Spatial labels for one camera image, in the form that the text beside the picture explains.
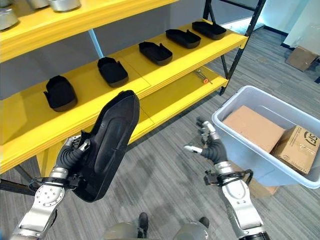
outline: brown cardboard box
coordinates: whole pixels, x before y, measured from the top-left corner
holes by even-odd
[[[224,124],[270,153],[285,130],[247,106],[231,113]]]
[[[320,140],[297,125],[282,135],[272,155],[302,175],[309,173],[315,160]]]
[[[315,53],[301,46],[297,46],[285,62],[304,72],[310,67],[316,57],[317,55]]]

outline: shelf support bracket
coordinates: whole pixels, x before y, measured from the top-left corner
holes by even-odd
[[[88,30],[88,33],[90,35],[90,38],[91,38],[91,41],[92,41],[92,43],[94,45],[96,53],[99,56],[99,59],[102,59],[104,57],[104,54],[103,54],[103,52],[101,50],[101,47],[100,47],[100,44],[98,42],[98,39],[97,39],[95,31],[93,29],[90,29],[90,30]]]

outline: gray plastic bin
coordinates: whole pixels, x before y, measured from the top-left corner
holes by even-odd
[[[245,105],[284,129],[300,125],[320,137],[320,120],[253,86],[242,87],[212,115],[216,130],[225,144],[228,159],[242,169],[252,169],[253,177],[265,186],[302,184],[320,187],[320,150],[307,176],[294,171],[222,121]]]

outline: gray carpet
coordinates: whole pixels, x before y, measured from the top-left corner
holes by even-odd
[[[310,77],[319,73],[310,75],[287,65],[285,59],[290,51],[280,46],[282,41],[282,36],[265,29],[254,32],[223,96],[211,94],[129,146],[102,200],[86,203],[69,192],[46,239],[98,240],[115,223],[137,222],[142,211],[149,214],[150,238],[172,239],[187,221],[207,216],[210,239],[236,239],[218,191],[203,182],[208,163],[184,152],[182,146],[198,143],[194,124],[197,116],[211,119],[212,113],[245,85],[263,89],[320,118],[320,85]],[[226,55],[227,62],[235,53]],[[220,59],[208,66],[222,73]],[[23,165],[37,174],[34,159]],[[2,178],[21,181],[13,169]],[[274,196],[252,201],[271,239],[319,239],[319,189],[283,186]],[[0,225],[4,236],[8,236],[32,205],[33,198],[1,191],[0,202]]]

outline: yellow shelving unit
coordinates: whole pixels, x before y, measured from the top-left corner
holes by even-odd
[[[25,1],[15,1],[19,24],[1,33],[0,62],[58,40],[115,22],[178,0],[81,0],[79,9],[54,12],[50,7],[30,11]]]
[[[180,29],[192,31],[190,24]],[[248,38],[230,30],[221,40],[196,34],[201,36],[201,43],[194,49],[177,45],[165,34],[147,40],[162,43],[173,52],[173,60],[165,66],[150,62],[137,45],[112,54],[110,57],[120,61],[129,75],[129,82],[119,88],[107,85],[99,73],[97,61],[63,74],[78,97],[78,104],[69,111],[54,112],[49,108],[43,94],[47,82],[5,99],[0,122],[3,129],[0,173],[91,126],[102,107],[120,91],[133,90],[141,100],[140,121],[132,134],[132,142],[207,94],[225,87],[228,81],[207,68],[203,68],[203,72],[213,84],[203,85],[191,72],[234,48],[243,48]],[[40,157],[38,162],[41,173],[46,173]]]
[[[212,81],[212,84],[203,84],[194,73],[189,73],[141,99],[139,122],[129,142],[134,142],[200,99],[227,85],[228,80],[219,76],[216,72],[206,67],[201,67],[201,71]],[[63,141],[58,142],[37,154],[42,176],[49,175],[63,144]]]

